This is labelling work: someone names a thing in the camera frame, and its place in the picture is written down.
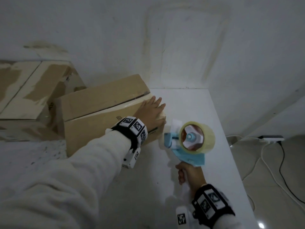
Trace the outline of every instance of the wrist tracker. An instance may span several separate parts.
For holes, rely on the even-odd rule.
[[[235,215],[230,201],[224,193],[218,191],[211,184],[204,185],[197,190],[192,205],[195,208],[193,217],[199,220],[199,224],[204,224],[210,228],[213,228],[222,215]]]
[[[127,116],[116,123],[111,130],[107,129],[106,133],[112,130],[119,131],[125,137],[130,139],[132,145],[123,160],[122,166],[126,168],[133,168],[141,151],[140,146],[147,139],[147,127],[140,119]]]

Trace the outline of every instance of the cardboard box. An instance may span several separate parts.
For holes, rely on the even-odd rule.
[[[62,139],[53,100],[83,88],[70,62],[0,61],[0,140]]]
[[[67,155],[103,136],[123,117],[132,116],[143,100],[151,97],[138,74],[62,96],[58,111],[64,121]],[[163,127],[151,130],[143,145],[159,138],[162,132]]]

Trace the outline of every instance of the packing tape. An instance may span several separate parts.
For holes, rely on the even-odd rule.
[[[182,144],[182,140],[181,140],[181,134],[182,134],[182,131],[184,130],[184,128],[188,125],[196,125],[198,126],[202,132],[203,132],[203,136],[204,136],[204,139],[203,139],[203,145],[202,147],[200,147],[199,149],[197,149],[196,151],[189,151],[187,150],[183,144]],[[213,132],[213,130],[205,125],[205,124],[200,124],[200,123],[197,123],[195,121],[189,121],[189,122],[186,122],[180,129],[180,132],[179,132],[179,142],[180,142],[180,146],[181,148],[183,148],[183,150],[187,153],[190,153],[190,154],[200,154],[200,153],[207,153],[209,151],[211,151],[213,148],[214,148],[214,145],[215,145],[215,134]]]

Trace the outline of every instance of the power strip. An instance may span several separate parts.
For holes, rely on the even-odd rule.
[[[258,137],[260,139],[261,142],[269,142],[269,143],[275,143],[277,141],[284,141],[284,137],[282,137],[281,135],[264,135],[264,136],[260,136]]]

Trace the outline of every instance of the hand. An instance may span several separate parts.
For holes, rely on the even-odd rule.
[[[160,97],[157,101],[155,101],[155,99],[156,97],[153,96],[150,100],[144,100],[137,112],[133,115],[146,125],[148,132],[156,127],[166,124],[165,119],[156,120],[158,114],[160,114],[165,108],[165,104],[159,106],[162,98]]]
[[[206,184],[206,180],[204,179],[204,175],[202,172],[201,167],[194,167],[186,162],[180,162],[178,165],[176,165],[176,169],[179,169],[178,171],[178,179],[179,184],[182,185],[185,182],[185,177],[183,173],[183,169],[186,171],[186,175],[188,178],[189,186],[191,189],[191,194],[194,197],[196,191],[204,184]]]

